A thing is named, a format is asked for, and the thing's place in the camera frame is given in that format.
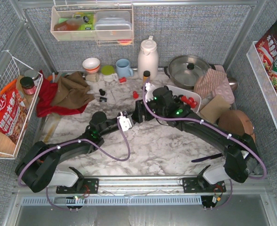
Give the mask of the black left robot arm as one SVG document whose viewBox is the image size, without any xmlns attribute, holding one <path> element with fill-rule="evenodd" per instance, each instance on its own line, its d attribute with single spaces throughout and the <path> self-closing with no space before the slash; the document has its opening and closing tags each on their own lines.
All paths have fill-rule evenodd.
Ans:
<svg viewBox="0 0 277 226">
<path fill-rule="evenodd" d="M 29 187 L 34 193 L 49 186 L 56 186 L 62 193 L 80 193 L 89 188 L 85 177 L 74 167 L 68 172 L 59 171 L 57 166 L 73 157 L 91 154 L 104 143 L 103 135 L 122 129 L 127 112 L 108 119 L 104 112 L 93 114 L 85 132 L 67 142 L 45 144 L 36 142 L 16 167 L 20 186 Z"/>
</svg>

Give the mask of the black capsule top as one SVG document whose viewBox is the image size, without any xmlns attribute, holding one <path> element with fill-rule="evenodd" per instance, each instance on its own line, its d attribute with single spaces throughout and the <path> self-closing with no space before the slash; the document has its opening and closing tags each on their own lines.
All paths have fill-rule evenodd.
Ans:
<svg viewBox="0 0 277 226">
<path fill-rule="evenodd" d="M 105 96 L 106 92 L 103 89 L 99 89 L 99 93 L 101 96 Z"/>
<path fill-rule="evenodd" d="M 105 102 L 107 102 L 107 98 L 105 98 L 105 97 L 100 97 L 100 98 L 99 98 L 99 102 L 105 103 Z"/>
</svg>

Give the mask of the red capsule pair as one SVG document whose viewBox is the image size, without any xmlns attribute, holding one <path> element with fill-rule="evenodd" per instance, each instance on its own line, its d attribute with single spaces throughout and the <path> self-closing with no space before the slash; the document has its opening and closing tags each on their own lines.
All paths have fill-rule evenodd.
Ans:
<svg viewBox="0 0 277 226">
<path fill-rule="evenodd" d="M 196 101 L 191 102 L 190 106 L 191 108 L 195 108 L 198 105 L 198 103 Z"/>
</svg>

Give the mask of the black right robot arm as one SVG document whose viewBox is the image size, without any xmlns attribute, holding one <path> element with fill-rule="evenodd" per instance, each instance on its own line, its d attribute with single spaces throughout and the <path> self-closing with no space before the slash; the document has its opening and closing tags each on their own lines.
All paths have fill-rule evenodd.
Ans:
<svg viewBox="0 0 277 226">
<path fill-rule="evenodd" d="M 248 134 L 236 135 L 203 121 L 190 105 L 184 103 L 167 87 L 150 92 L 152 100 L 137 100 L 132 119 L 136 123 L 154 118 L 166 121 L 168 126 L 197 136 L 219 150 L 225 161 L 205 167 L 199 174 L 200 183 L 214 185 L 233 179 L 244 183 L 261 162 L 253 138 Z"/>
</svg>

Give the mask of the tan cardboard sheet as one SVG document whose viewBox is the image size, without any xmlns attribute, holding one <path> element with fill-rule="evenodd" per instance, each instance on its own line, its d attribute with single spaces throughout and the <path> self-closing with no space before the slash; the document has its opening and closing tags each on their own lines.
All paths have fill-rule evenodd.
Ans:
<svg viewBox="0 0 277 226">
<path fill-rule="evenodd" d="M 201 111 L 200 116 L 202 119 L 207 120 L 210 123 L 216 123 L 219 117 L 227 110 L 231 105 L 221 95 L 216 95 Z"/>
</svg>

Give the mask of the white plastic storage basket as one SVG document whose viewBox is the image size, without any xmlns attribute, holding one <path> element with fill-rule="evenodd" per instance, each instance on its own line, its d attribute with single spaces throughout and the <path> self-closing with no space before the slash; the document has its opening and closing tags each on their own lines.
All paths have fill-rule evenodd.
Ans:
<svg viewBox="0 0 277 226">
<path fill-rule="evenodd" d="M 197 105 L 194 108 L 192 108 L 192 111 L 195 113 L 199 112 L 200 105 L 202 102 L 202 99 L 199 94 L 189 91 L 189 90 L 186 90 L 186 89 L 179 88 L 179 87 L 171 86 L 171 85 L 167 85 L 167 87 L 169 90 L 172 91 L 173 95 L 176 95 L 176 96 L 184 95 L 187 98 L 189 98 L 189 97 L 193 98 L 194 101 L 197 102 Z"/>
</svg>

